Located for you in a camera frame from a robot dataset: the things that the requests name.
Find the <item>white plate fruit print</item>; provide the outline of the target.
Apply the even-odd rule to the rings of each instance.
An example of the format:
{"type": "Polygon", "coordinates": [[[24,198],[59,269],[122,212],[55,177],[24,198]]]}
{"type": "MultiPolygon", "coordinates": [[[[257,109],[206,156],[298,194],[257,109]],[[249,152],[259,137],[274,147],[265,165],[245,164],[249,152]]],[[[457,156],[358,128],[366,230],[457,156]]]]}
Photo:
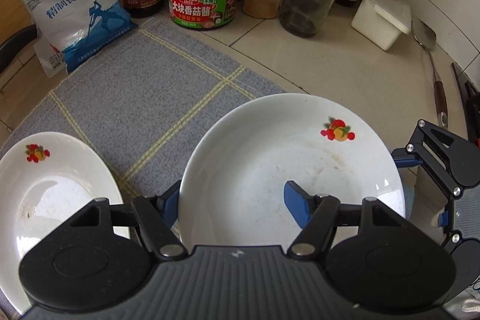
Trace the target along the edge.
{"type": "Polygon", "coordinates": [[[182,243],[289,247],[300,229],[284,202],[288,181],[405,212],[400,173],[371,126],[328,99],[282,93],[232,110],[200,140],[181,181],[182,243]]]}
{"type": "Polygon", "coordinates": [[[30,307],[19,280],[21,259],[99,197],[124,201],[103,160],[73,136],[33,134],[1,158],[1,292],[17,312],[30,307]]]}

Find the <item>teal cloth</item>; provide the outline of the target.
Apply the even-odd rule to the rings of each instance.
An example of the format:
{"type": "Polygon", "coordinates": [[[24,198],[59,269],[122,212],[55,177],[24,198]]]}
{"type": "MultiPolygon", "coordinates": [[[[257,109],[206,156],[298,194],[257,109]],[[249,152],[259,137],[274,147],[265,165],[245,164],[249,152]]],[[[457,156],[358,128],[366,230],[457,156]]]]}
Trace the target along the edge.
{"type": "Polygon", "coordinates": [[[403,181],[402,185],[405,199],[405,215],[409,216],[413,210],[413,202],[415,199],[415,184],[403,181]]]}

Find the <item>grey checked cloth mat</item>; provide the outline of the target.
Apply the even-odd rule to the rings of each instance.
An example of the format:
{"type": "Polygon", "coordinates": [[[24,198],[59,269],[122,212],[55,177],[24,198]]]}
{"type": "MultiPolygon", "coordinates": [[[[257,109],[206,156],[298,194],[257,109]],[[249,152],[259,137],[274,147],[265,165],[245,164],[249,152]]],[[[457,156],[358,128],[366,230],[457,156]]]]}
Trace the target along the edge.
{"type": "Polygon", "coordinates": [[[17,90],[37,106],[2,152],[38,132],[69,134],[101,157],[124,198],[164,192],[217,120],[281,92],[165,19],[146,21],[60,81],[17,90]]]}

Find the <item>white plastic seasoning box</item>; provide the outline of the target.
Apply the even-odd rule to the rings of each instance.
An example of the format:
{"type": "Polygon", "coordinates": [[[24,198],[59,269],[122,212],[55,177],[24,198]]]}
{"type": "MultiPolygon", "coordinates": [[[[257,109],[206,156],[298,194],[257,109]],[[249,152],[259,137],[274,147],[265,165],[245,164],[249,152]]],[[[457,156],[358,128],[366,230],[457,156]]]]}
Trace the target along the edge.
{"type": "Polygon", "coordinates": [[[411,9],[405,0],[360,0],[352,27],[380,49],[388,51],[401,34],[410,34],[411,9]]]}

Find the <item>blue white salt bag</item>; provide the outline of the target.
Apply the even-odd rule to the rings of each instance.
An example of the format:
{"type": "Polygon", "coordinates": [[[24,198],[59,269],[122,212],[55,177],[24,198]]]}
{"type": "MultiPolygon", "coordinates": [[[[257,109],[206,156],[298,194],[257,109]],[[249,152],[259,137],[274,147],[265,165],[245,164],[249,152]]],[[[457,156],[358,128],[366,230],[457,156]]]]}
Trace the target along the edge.
{"type": "Polygon", "coordinates": [[[68,73],[137,27],[120,0],[21,0],[68,73]]]}

